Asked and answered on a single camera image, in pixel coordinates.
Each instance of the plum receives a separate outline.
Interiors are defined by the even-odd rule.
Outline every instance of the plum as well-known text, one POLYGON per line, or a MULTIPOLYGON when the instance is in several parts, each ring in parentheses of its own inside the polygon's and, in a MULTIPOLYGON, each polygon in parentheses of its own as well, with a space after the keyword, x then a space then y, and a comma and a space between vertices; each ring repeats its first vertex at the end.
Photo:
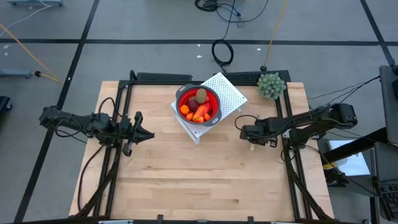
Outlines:
POLYGON ((196 100, 190 100, 188 101, 187 106, 189 107, 190 111, 195 112, 199 107, 199 103, 196 100))

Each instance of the carrot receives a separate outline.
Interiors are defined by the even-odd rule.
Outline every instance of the carrot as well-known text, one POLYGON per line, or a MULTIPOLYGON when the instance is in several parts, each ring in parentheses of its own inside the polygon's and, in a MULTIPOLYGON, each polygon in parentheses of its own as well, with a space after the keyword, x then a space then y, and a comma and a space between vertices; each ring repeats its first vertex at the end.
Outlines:
POLYGON ((201 116, 203 116, 207 111, 210 109, 210 104, 208 102, 201 104, 198 106, 198 109, 196 110, 195 114, 192 117, 192 121, 197 121, 197 119, 201 116))
POLYGON ((196 120, 196 122, 197 122, 197 123, 203 123, 203 122, 204 122, 203 117, 202 117, 202 116, 199 117, 199 118, 196 120))
POLYGON ((189 114, 187 114, 187 119, 188 120, 192 120, 193 117, 193 112, 190 112, 189 114))
POLYGON ((203 118, 205 119, 205 121, 210 120, 210 115, 208 113, 205 113, 205 115, 203 115, 203 118))
POLYGON ((181 114, 187 115, 189 113, 189 107, 187 105, 182 105, 180 107, 181 114))

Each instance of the artificial plant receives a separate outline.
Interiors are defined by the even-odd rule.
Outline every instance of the artificial plant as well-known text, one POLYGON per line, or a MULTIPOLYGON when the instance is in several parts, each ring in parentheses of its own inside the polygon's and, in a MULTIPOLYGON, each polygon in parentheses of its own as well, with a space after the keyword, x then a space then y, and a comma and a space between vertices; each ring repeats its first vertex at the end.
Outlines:
POLYGON ((280 79, 279 73, 261 75, 257 85, 260 96, 272 100, 278 99, 286 89, 285 81, 280 79))

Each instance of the white perforated board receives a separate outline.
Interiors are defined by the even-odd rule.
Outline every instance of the white perforated board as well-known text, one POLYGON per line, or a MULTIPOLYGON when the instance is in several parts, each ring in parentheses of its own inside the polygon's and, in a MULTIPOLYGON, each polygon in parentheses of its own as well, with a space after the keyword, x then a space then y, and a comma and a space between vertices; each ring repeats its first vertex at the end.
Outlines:
MULTIPOLYGON (((221 103, 221 120, 230 115, 233 111, 237 110, 240 106, 245 104, 248 99, 237 89, 231 82, 229 82, 222 73, 217 73, 213 77, 209 78, 207 81, 202 83, 202 85, 207 86, 214 90, 218 97, 220 98, 221 103)), ((173 110, 175 111, 176 116, 177 110, 175 108, 175 101, 171 104, 173 110)), ((200 124, 190 124, 188 122, 184 122, 182 119, 177 119, 180 123, 183 122, 184 125, 189 129, 186 131, 191 131, 191 133, 199 138, 202 134, 205 134, 212 127, 206 127, 200 124)))

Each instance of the wooden board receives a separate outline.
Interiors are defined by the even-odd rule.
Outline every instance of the wooden board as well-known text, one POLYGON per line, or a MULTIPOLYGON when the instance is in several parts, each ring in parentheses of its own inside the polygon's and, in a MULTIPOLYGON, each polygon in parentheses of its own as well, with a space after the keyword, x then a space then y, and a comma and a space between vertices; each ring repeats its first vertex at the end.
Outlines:
MULTIPOLYGON (((96 110, 106 97, 116 97, 117 86, 117 82, 103 82, 96 110)), ((308 111, 303 84, 288 86, 293 113, 308 111)), ((141 111, 142 127, 154 132, 155 138, 134 145, 131 157, 122 156, 111 218, 153 220, 163 214, 166 220, 243 221, 253 216, 256 221, 293 221, 285 164, 280 159, 281 144, 277 148, 255 146, 250 151, 250 143, 240 140, 239 130, 234 127, 235 118, 241 115, 235 112, 195 145, 170 107, 178 88, 133 86, 129 117, 141 111)), ((242 114, 277 116, 275 103, 259 97, 255 86, 238 89, 248 99, 242 114)), ((111 102, 105 103, 102 112, 112 111, 111 102)), ((238 126, 253 122, 252 118, 241 118, 238 126)), ((308 144, 317 146, 312 140, 308 144)), ((95 139, 88 141, 82 167, 98 148, 95 139)), ((104 150, 85 172, 82 205, 98 186, 103 155, 104 150)), ((332 217, 320 157, 309 149, 303 149, 301 155, 307 188, 332 217)), ((77 185, 70 214, 77 213, 76 203, 77 185)))

